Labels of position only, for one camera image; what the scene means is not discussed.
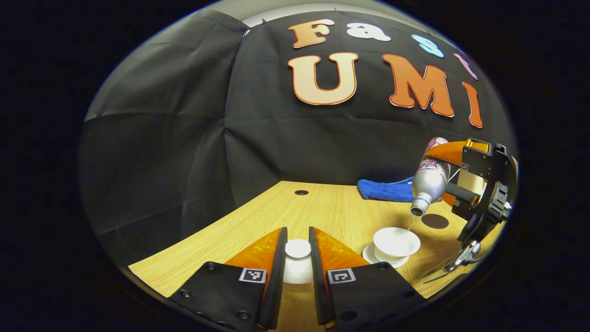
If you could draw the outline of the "white teacup lid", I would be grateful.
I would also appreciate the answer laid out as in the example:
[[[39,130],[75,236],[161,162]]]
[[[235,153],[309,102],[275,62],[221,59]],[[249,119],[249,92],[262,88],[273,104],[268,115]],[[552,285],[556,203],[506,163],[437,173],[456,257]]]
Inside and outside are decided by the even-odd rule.
[[[293,285],[309,284],[313,281],[311,244],[307,240],[292,239],[285,246],[283,282]]]

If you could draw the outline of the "blue towel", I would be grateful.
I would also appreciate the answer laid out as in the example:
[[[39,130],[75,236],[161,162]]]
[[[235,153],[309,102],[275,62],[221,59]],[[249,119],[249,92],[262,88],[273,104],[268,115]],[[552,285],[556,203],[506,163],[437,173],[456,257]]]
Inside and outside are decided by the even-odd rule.
[[[365,200],[379,200],[387,202],[412,202],[413,177],[394,183],[378,183],[361,179],[357,182],[357,189]]]

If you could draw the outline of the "white saucer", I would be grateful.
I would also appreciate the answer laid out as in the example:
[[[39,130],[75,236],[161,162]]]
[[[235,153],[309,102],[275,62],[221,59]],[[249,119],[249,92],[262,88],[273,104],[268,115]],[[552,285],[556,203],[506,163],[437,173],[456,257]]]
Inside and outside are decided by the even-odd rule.
[[[410,256],[382,256],[381,258],[385,258],[385,259],[379,259],[377,252],[379,252],[378,248],[375,246],[374,243],[368,244],[367,246],[364,247],[363,251],[362,251],[362,256],[363,259],[365,259],[367,262],[370,263],[381,263],[381,262],[387,262],[390,265],[392,265],[392,267],[394,269],[397,269],[399,267],[402,267],[403,265],[405,265],[405,263],[407,263],[407,261],[409,261]]]

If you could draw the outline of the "silver water bottle red label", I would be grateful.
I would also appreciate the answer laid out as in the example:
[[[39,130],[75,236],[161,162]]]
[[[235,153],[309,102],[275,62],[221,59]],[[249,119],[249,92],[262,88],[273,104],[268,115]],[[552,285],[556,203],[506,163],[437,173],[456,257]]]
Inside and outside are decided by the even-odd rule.
[[[434,146],[448,141],[444,138],[432,138],[426,146],[419,168],[412,182],[413,201],[410,213],[414,217],[423,216],[433,202],[440,201],[448,185],[451,164],[428,157],[426,153]]]

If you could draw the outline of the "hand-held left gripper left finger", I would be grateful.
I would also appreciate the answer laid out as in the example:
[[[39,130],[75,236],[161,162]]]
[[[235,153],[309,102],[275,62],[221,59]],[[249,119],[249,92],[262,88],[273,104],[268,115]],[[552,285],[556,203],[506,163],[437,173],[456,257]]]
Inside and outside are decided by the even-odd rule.
[[[222,332],[276,329],[287,239],[288,230],[282,227],[225,263],[205,262],[169,299]]]

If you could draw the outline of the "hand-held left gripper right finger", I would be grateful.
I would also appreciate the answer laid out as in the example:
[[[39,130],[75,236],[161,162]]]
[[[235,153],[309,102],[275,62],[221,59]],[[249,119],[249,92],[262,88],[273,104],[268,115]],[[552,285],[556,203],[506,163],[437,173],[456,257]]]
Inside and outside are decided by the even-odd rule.
[[[317,319],[328,332],[393,332],[426,306],[389,262],[370,263],[312,226],[308,241]]]

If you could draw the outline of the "white teacup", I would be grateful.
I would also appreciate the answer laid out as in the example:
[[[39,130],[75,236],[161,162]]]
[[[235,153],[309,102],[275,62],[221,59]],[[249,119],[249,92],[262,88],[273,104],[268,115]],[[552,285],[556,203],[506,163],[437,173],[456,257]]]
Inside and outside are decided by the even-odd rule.
[[[402,266],[421,248],[421,240],[415,233],[398,227],[386,227],[373,235],[374,255],[379,262]]]

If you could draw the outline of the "dark brown round coaster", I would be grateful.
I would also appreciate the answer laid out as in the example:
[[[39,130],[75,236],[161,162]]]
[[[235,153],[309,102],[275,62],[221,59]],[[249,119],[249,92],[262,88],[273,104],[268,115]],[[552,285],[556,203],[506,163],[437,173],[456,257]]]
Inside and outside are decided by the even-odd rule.
[[[449,220],[439,214],[425,214],[421,217],[422,223],[432,229],[444,229],[449,226]]]

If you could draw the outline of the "black backdrop cloth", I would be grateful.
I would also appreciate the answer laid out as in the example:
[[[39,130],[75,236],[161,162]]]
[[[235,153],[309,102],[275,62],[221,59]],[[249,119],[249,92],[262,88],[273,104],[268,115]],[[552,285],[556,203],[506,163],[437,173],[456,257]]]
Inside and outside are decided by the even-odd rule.
[[[449,42],[366,13],[249,27],[202,9],[142,42],[95,95],[81,198],[105,250],[127,266],[283,180],[409,178],[435,137],[519,156],[489,76]]]

